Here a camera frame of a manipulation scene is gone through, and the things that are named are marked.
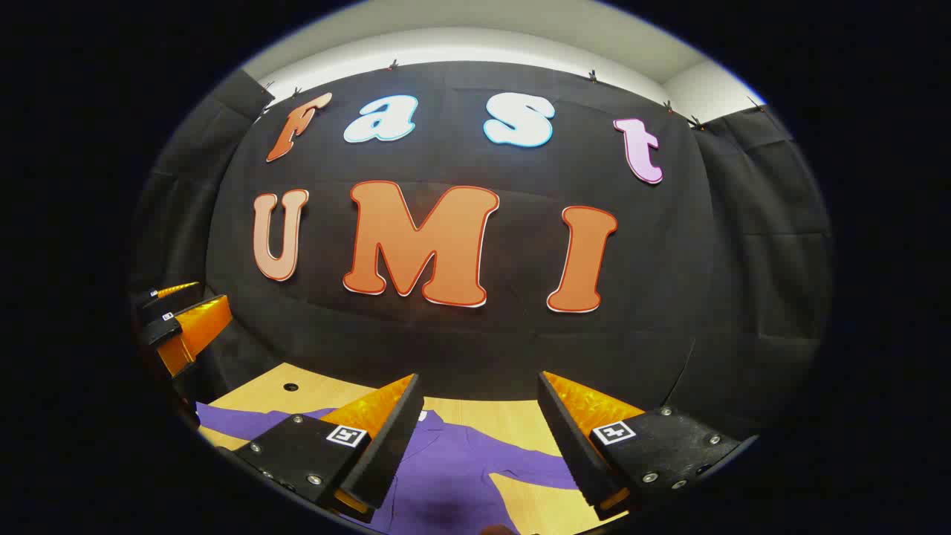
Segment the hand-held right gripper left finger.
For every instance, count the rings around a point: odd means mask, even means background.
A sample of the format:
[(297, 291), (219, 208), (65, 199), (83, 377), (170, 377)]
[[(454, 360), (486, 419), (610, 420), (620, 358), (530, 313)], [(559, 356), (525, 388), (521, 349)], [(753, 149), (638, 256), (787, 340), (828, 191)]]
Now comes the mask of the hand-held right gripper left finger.
[(284, 417), (233, 450), (233, 464), (309, 507), (370, 521), (417, 426), (419, 383), (410, 374), (322, 417)]

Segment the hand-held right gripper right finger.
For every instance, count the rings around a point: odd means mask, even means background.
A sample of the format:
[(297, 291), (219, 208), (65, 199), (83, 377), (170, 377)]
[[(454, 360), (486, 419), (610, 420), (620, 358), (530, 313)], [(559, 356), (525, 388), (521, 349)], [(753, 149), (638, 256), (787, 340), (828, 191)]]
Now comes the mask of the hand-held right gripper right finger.
[(546, 370), (538, 374), (538, 406), (601, 521), (666, 507), (746, 450), (669, 404), (639, 409)]

